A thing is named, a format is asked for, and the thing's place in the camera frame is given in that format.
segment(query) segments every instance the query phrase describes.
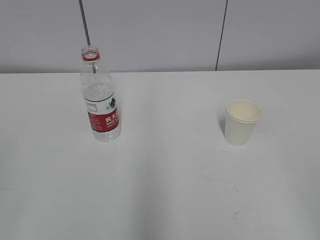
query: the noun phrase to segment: gray wall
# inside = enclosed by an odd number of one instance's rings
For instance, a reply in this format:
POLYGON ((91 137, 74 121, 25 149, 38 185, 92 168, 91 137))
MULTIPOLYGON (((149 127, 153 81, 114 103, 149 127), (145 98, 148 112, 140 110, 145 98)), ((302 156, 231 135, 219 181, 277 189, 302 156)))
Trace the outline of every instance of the gray wall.
POLYGON ((320 0, 229 0, 218 70, 320 68, 320 0))
MULTIPOLYGON (((77 0, 2 0, 0 73, 78 72, 77 0)), ((216 65, 225 0, 83 0, 91 44, 112 72, 216 65)))
MULTIPOLYGON (((211 71, 226 0, 83 0, 112 72, 211 71)), ((319 0, 229 0, 218 70, 320 68, 319 0)), ((78 72, 77 0, 2 0, 0 73, 78 72)))

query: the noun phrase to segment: clear plastic bottle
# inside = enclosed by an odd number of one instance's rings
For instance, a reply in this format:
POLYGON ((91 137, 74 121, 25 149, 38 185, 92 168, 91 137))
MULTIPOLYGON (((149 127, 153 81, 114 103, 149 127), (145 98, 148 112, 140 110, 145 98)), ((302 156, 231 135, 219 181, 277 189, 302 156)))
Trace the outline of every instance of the clear plastic bottle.
POLYGON ((121 132, 111 75, 100 68, 97 47, 83 47, 82 59, 82 94, 93 135, 100 142, 110 142, 121 132))

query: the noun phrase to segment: table surface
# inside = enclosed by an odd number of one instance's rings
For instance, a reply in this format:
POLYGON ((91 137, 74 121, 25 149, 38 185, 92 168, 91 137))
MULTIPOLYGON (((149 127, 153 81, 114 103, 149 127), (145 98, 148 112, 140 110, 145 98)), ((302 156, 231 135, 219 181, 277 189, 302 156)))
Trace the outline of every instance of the table surface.
POLYGON ((110 143, 79 74, 0 75, 0 239, 320 239, 319 75, 113 73, 110 143), (262 109, 241 147, 221 130, 234 98, 262 109))

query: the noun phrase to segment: red bottle label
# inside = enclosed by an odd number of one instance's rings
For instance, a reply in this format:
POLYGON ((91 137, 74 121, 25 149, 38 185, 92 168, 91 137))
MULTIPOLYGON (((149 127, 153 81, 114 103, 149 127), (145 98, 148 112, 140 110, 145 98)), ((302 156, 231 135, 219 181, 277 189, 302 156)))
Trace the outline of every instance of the red bottle label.
POLYGON ((84 99, 91 127, 93 130, 105 133, 119 125, 119 116, 114 94, 102 101, 84 99))
POLYGON ((97 132, 109 132, 115 129, 119 124, 117 108, 108 114, 95 115, 91 112, 88 112, 88 115, 92 129, 97 132))

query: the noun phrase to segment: white paper cup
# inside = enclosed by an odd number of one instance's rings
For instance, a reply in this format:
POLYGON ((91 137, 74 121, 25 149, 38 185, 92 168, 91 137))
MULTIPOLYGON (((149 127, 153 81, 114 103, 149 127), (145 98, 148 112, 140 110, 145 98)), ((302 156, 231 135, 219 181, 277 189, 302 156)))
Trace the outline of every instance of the white paper cup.
POLYGON ((252 101, 234 99, 226 107, 224 137, 228 143, 241 146, 253 132, 262 114, 261 109, 252 101))

